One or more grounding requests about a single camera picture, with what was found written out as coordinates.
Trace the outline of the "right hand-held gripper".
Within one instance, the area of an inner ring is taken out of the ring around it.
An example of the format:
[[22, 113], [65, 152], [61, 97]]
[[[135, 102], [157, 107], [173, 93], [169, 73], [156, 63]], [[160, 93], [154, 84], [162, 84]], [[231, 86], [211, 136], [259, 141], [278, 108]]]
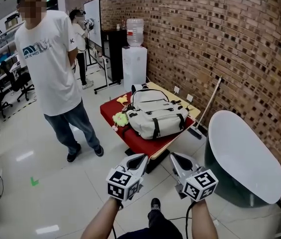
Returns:
[[218, 179], [210, 169], [201, 168], [193, 157], [179, 152], [171, 152], [170, 160], [178, 178], [175, 188], [181, 199], [190, 197], [199, 202], [214, 193]]

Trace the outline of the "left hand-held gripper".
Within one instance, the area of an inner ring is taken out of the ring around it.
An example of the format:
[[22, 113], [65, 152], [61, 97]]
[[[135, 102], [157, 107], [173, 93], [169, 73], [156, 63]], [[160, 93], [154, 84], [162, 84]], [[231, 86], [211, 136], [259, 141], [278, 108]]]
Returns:
[[131, 200], [143, 187], [142, 176], [148, 159], [146, 154], [133, 154], [111, 168], [106, 178], [108, 195], [121, 201]]

